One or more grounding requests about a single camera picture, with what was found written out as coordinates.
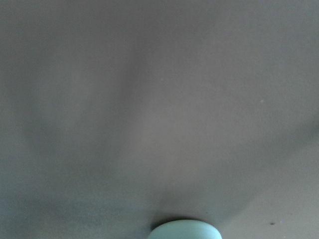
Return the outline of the green cup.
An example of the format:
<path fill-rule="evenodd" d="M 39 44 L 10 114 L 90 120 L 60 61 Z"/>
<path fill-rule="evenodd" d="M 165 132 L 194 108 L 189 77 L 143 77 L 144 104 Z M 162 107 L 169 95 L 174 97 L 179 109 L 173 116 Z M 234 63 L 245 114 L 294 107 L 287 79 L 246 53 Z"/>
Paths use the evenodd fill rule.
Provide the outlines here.
<path fill-rule="evenodd" d="M 151 231 L 148 239 L 222 239 L 212 225 L 198 220 L 175 220 Z"/>

